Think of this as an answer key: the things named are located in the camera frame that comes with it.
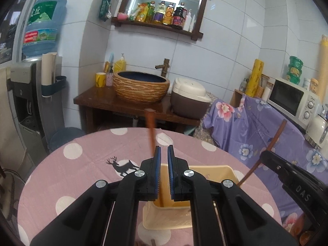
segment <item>bronze faucet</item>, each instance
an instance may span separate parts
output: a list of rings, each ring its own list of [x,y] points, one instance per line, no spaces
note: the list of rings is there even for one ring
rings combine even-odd
[[[164,64],[162,65],[155,65],[156,69],[162,69],[162,77],[166,77],[167,69],[170,67],[169,65],[170,60],[169,59],[164,59]]]

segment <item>microwave oven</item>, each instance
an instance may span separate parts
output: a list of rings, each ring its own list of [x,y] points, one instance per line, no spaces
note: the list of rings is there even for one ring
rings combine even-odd
[[[268,104],[285,115],[302,132],[323,109],[316,94],[284,79],[276,79]]]

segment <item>purple floral cloth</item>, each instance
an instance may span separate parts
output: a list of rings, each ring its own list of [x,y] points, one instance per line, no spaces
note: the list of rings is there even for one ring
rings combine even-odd
[[[277,132],[285,117],[266,102],[243,95],[238,108],[216,100],[204,118],[204,127],[212,128],[219,147],[251,168]],[[272,151],[328,183],[327,161],[313,149],[302,133],[287,122]],[[264,165],[255,174],[272,194],[282,218],[301,209],[282,189],[278,176]]]

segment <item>wooden countertop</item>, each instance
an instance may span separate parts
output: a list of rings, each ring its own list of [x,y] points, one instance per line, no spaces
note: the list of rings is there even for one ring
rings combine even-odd
[[[144,110],[155,110],[155,118],[159,120],[198,126],[199,119],[189,119],[178,116],[171,112],[170,96],[166,95],[160,102],[150,105],[135,104],[120,99],[113,87],[92,87],[74,98],[74,104],[112,112],[144,116]]]

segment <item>window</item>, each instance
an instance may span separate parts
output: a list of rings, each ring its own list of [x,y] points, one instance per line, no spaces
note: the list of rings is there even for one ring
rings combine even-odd
[[[0,64],[12,58],[17,23],[25,2],[26,0],[15,0],[0,24]]]

